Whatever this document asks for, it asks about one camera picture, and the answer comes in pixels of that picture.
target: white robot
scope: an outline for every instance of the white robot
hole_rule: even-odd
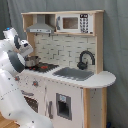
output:
[[[24,57],[33,51],[26,40],[20,41],[14,28],[4,31],[0,40],[0,112],[16,121],[19,128],[53,128],[49,118],[34,112],[25,101],[14,77],[25,67]]]

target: floor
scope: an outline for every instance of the floor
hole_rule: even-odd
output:
[[[14,123],[14,121],[6,120],[0,114],[0,128],[18,128],[19,126]]]

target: backsplash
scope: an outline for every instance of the backsplash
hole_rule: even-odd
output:
[[[95,56],[95,37],[76,35],[36,35],[35,51],[41,62],[58,64],[77,68],[80,53],[88,50]],[[95,71],[95,65],[89,55],[83,56],[83,62],[88,62],[88,70]]]

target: cooking pot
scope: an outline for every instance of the cooking pot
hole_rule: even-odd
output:
[[[25,66],[26,67],[33,67],[39,64],[40,58],[38,56],[29,56],[25,58]]]

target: countertop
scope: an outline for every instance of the countertop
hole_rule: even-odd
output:
[[[76,81],[76,80],[62,78],[62,77],[52,75],[55,71],[58,71],[62,68],[64,68],[64,67],[59,66],[47,73],[39,73],[39,72],[35,72],[35,71],[30,71],[30,70],[24,70],[22,73],[38,75],[38,76],[42,76],[46,79],[65,82],[66,84],[70,84],[70,85],[82,87],[82,88],[103,88],[103,87],[112,85],[116,80],[115,75],[113,75],[112,73],[110,73],[108,71],[102,71],[99,74],[94,74],[84,81]]]

